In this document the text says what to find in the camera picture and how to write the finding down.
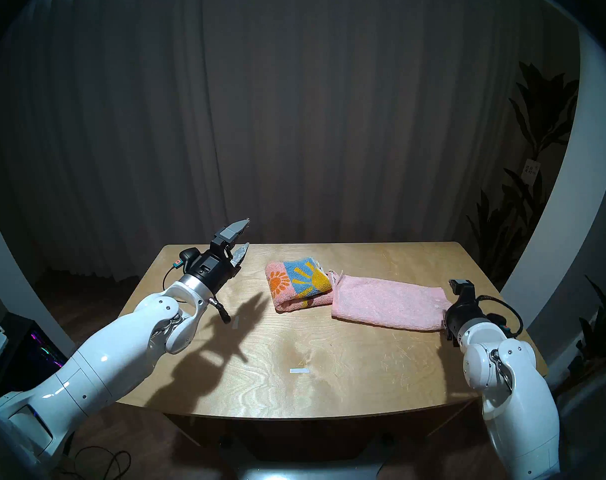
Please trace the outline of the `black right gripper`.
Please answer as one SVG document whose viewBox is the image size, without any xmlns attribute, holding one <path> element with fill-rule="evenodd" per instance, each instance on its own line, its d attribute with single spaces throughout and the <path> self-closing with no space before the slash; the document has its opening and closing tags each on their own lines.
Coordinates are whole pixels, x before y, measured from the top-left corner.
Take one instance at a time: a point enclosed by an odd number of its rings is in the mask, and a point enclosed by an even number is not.
<svg viewBox="0 0 606 480">
<path fill-rule="evenodd" d="M 487 317 L 479 307 L 473 283 L 469 280 L 451 279 L 449 280 L 449 286 L 458 298 L 444 315 L 446 340 L 459 343 L 462 335 L 472 325 L 486 323 Z"/>
</svg>

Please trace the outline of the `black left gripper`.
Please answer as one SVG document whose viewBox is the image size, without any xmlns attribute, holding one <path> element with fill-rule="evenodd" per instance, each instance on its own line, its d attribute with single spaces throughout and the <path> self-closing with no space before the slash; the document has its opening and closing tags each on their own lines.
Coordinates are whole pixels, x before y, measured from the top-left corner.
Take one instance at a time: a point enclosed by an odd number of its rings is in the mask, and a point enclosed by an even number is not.
<svg viewBox="0 0 606 480">
<path fill-rule="evenodd" d="M 241 270 L 250 243 L 239 246 L 232 255 L 231 248 L 236 245 L 249 223 L 250 219 L 246 218 L 222 227 L 204 252 L 196 247 L 181 251 L 179 259 L 183 261 L 183 273 L 200 280 L 212 295 L 216 295 Z"/>
</svg>

